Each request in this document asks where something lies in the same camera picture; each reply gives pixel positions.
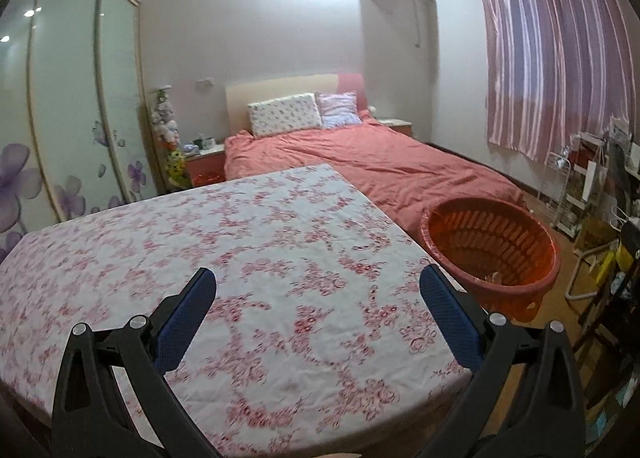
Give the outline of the white paper bag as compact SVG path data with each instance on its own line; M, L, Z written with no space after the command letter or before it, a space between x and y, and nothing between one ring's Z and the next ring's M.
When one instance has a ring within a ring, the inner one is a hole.
M494 271L493 273L487 275L484 280L488 283L492 283L493 285L502 285L503 284L503 276L500 271Z

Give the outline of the small orange trash bin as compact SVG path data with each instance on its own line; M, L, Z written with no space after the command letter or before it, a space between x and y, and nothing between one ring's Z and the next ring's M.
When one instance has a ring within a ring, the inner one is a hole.
M194 188L204 187L208 185L216 185L224 183L226 176L224 173L210 172L205 174L198 174L192 177L192 186Z

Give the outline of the orange plastic basket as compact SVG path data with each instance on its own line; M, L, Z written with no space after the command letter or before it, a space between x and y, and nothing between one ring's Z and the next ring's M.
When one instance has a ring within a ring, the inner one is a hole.
M426 251L487 311L531 322L558 279L550 230L515 204L481 197L440 200L421 221ZM502 285L484 278L500 271Z

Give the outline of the floral pink tablecloth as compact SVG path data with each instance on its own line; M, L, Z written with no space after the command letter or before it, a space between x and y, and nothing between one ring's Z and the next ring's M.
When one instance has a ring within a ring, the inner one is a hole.
M1 379L50 414L70 329L122 326L200 268L216 300L167 381L228 457L358 450L442 420L470 380L418 290L428 255L326 165L13 237Z

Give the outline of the salmon pink duvet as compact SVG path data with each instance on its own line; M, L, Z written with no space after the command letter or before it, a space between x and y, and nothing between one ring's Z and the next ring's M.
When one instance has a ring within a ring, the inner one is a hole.
M416 241L424 211L443 199L482 197L526 206L523 191L498 172L373 119L271 137L242 131L224 140L224 151L229 181L329 164Z

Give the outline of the left bedside table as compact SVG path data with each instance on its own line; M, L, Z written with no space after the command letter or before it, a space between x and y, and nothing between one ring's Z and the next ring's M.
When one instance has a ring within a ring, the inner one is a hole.
M191 185L192 177L198 174L210 172L224 173L226 152L224 145L215 145L212 149L201 151L194 157L186 158L186 173L188 173Z

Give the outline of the bedside table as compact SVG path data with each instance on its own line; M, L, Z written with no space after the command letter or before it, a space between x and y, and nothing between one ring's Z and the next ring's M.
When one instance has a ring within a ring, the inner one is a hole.
M186 173L188 173L191 185L192 177L198 174L210 172L224 173L226 152L224 145L215 145L212 149L201 151L194 157L186 158Z
M393 131L404 134L408 137L413 136L412 123L399 119L378 119L378 123L387 126Z

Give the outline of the plush toy flower stack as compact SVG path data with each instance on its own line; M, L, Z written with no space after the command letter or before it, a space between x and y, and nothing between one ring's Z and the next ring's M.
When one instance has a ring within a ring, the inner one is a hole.
M191 187L191 179L186 170L186 159L181 149L181 141L174 108L169 100L170 86L162 86L155 92L155 103L150 112L156 153L163 178L168 190L186 190Z

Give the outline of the right bedside table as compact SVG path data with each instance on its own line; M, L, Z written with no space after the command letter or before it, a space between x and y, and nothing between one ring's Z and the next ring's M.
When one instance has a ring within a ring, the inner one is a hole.
M404 134L408 137L413 136L412 123L399 119L378 119L378 123L387 126L393 131Z

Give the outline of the floral sliding wardrobe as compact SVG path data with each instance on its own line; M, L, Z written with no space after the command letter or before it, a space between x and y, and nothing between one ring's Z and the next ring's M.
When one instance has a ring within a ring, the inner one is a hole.
M9 0L1 17L1 250L157 196L135 0Z

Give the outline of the floral white pillow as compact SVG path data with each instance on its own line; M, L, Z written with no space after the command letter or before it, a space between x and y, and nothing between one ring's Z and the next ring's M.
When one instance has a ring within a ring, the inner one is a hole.
M322 121L313 92L252 102L247 105L255 137L321 129Z

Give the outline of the striped pink pillow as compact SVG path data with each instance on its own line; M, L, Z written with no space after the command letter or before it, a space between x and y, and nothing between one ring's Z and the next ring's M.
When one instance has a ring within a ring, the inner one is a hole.
M341 94L317 92L316 101L324 129L338 129L362 123L358 112L356 92L342 92Z

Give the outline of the pink striped curtain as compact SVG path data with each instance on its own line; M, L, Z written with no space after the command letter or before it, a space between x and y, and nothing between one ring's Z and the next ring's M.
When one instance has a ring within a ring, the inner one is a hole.
M622 0L482 0L488 144L534 162L639 103Z

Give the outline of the wall socket plate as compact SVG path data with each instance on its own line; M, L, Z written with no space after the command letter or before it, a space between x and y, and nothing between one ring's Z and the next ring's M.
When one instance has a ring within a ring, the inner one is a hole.
M201 78L201 80L197 80L195 82L195 85L198 86L198 88L214 87L215 80L213 79L213 77L205 77Z

